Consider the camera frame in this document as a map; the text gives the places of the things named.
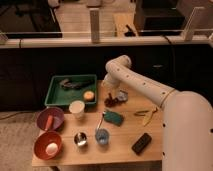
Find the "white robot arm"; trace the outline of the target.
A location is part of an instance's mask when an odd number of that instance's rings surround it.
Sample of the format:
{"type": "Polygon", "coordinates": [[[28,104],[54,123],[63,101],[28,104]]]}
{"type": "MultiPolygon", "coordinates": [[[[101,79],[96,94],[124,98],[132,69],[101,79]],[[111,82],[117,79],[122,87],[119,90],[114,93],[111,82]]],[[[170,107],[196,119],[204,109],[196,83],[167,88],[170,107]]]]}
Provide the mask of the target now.
{"type": "Polygon", "coordinates": [[[163,111],[162,171],[213,171],[213,107],[202,95],[133,72],[131,59],[109,60],[103,85],[121,82],[142,93],[163,111]]]}

